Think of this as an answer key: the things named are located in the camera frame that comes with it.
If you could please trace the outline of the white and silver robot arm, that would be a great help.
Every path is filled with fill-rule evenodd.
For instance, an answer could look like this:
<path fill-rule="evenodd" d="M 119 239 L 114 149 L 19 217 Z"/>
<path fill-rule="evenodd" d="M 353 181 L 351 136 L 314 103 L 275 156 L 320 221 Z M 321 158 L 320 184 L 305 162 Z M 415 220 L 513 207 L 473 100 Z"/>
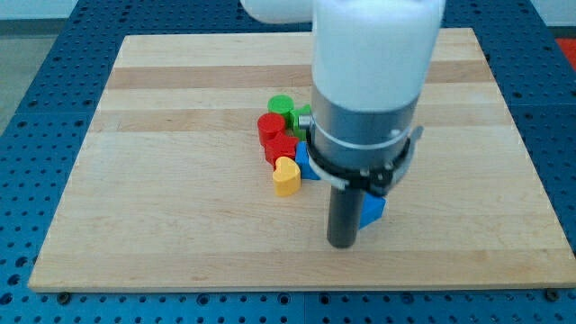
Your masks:
<path fill-rule="evenodd" d="M 310 165 L 340 189 L 386 195 L 406 174 L 410 125 L 444 0 L 241 0 L 261 23 L 311 23 Z"/>

